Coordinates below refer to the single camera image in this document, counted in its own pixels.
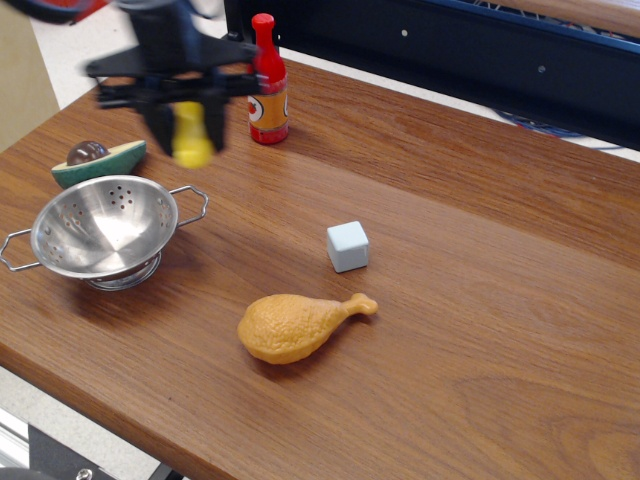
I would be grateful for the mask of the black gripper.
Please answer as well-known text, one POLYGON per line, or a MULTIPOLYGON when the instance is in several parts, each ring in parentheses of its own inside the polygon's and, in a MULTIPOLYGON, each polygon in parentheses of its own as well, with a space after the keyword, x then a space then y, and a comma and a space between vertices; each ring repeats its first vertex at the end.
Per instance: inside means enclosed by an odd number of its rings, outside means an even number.
POLYGON ((144 121, 161 147, 173 155, 174 114, 170 103, 202 101, 207 135, 217 152, 225 148, 226 105, 231 97, 261 91, 257 73, 225 74, 224 66, 253 64, 257 49, 201 32, 190 1, 118 1, 137 45, 93 60, 89 77, 124 79, 103 86, 104 108, 142 106, 144 121))

